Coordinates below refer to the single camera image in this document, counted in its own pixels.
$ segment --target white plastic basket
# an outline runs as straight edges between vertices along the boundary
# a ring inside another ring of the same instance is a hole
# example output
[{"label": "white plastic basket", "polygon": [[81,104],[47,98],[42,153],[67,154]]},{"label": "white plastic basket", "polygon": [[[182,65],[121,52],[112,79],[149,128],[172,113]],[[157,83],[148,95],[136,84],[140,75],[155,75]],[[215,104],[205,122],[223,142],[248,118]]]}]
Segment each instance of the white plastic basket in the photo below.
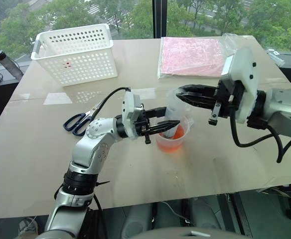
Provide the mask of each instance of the white plastic basket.
[{"label": "white plastic basket", "polygon": [[70,86],[116,77],[112,46],[107,24],[47,31],[37,35],[31,59]]}]

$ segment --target clear plastic bag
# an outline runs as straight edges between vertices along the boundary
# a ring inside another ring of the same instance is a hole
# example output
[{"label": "clear plastic bag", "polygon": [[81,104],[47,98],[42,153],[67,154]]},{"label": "clear plastic bag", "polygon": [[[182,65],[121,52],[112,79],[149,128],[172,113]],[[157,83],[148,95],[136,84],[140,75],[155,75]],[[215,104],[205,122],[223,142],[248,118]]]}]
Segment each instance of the clear plastic bag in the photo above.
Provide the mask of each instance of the clear plastic bag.
[{"label": "clear plastic bag", "polygon": [[158,64],[158,78],[167,76],[221,76],[224,60],[237,50],[235,34],[221,39],[163,37]]}]

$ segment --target basket handle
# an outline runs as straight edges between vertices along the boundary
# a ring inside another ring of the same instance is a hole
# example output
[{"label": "basket handle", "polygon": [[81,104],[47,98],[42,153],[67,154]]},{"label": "basket handle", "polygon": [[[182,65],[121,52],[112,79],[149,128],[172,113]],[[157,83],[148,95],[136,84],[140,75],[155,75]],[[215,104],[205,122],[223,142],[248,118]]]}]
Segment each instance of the basket handle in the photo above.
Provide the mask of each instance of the basket handle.
[{"label": "basket handle", "polygon": [[37,54],[39,54],[40,47],[41,47],[41,42],[39,40],[35,40],[35,44],[32,49],[32,52],[36,52]]}]

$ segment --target scissors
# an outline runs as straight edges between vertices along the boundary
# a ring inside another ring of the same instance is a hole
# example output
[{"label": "scissors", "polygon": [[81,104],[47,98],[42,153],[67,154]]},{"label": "scissors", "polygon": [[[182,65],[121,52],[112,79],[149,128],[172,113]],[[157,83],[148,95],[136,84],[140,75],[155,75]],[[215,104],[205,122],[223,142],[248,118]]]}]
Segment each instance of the scissors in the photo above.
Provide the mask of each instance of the scissors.
[{"label": "scissors", "polygon": [[64,124],[64,129],[67,131],[72,131],[72,134],[75,136],[83,136],[86,132],[86,130],[79,132],[79,130],[81,130],[81,128],[88,122],[91,121],[92,119],[92,115],[93,113],[99,108],[100,104],[102,103],[102,101],[100,101],[99,103],[97,103],[95,106],[93,106],[93,108],[91,110],[89,110],[88,112],[85,113],[80,113],[80,114],[76,114],[73,117],[70,117]]}]

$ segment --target measuring cup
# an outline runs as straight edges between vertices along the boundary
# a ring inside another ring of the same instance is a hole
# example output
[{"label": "measuring cup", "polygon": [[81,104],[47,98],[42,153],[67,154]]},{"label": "measuring cup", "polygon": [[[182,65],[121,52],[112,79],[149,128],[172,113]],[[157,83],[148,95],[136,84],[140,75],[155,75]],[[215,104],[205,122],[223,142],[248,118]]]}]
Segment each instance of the measuring cup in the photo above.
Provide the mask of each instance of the measuring cup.
[{"label": "measuring cup", "polygon": [[158,148],[163,152],[177,151],[181,147],[185,136],[190,132],[193,123],[194,121],[192,118],[187,119],[186,117],[183,117],[173,138],[165,138],[162,133],[157,133],[155,139]]}]

